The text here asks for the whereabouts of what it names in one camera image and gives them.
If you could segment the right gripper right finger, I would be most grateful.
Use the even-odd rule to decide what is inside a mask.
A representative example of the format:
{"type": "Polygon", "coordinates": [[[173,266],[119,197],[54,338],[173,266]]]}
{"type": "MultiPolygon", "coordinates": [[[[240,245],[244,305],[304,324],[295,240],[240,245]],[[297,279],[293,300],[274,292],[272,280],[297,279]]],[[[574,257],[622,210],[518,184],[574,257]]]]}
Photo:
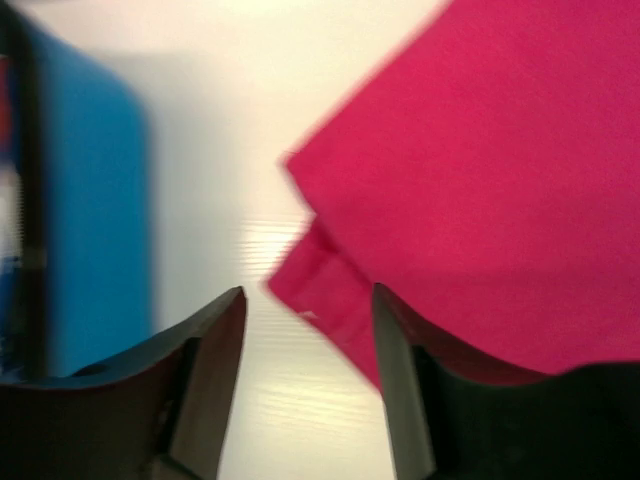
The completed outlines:
{"type": "Polygon", "coordinates": [[[639,367],[544,375],[372,298],[380,388],[400,479],[635,479],[639,367]]]}

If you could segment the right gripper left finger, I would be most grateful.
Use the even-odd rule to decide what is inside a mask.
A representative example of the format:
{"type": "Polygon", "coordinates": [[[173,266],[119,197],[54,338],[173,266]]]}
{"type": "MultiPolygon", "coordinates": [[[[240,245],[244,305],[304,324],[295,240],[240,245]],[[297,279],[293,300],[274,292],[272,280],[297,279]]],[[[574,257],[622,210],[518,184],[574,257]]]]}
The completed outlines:
{"type": "Polygon", "coordinates": [[[69,377],[2,384],[2,478],[217,478],[246,316],[234,287],[69,377]]]}

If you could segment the pink cloth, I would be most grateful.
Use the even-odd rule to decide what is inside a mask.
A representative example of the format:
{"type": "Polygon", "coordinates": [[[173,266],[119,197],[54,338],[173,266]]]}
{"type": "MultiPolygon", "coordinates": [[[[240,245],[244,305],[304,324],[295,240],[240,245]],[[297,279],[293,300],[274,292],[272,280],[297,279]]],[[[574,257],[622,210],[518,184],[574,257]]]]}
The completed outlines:
{"type": "Polygon", "coordinates": [[[379,379],[371,293],[555,374],[639,356],[639,5],[454,1],[286,163],[271,292],[379,379]]]}

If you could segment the blue white patterned cloth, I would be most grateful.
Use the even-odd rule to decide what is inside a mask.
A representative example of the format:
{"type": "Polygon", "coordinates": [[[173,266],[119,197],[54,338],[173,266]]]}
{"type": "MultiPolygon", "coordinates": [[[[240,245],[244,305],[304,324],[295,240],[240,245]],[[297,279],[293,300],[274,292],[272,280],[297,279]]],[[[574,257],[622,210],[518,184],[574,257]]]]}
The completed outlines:
{"type": "Polygon", "coordinates": [[[1,55],[1,355],[11,337],[11,311],[21,260],[20,177],[17,167],[13,62],[1,55]]]}

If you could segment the blue hard-shell suitcase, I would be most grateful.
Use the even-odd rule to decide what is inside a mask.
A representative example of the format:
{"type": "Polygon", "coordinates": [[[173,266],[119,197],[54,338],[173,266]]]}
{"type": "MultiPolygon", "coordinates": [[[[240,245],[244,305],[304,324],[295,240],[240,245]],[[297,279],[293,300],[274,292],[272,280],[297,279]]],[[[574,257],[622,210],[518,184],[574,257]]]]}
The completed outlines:
{"type": "Polygon", "coordinates": [[[145,112],[112,71],[1,6],[13,62],[21,260],[5,383],[65,377],[149,337],[145,112]]]}

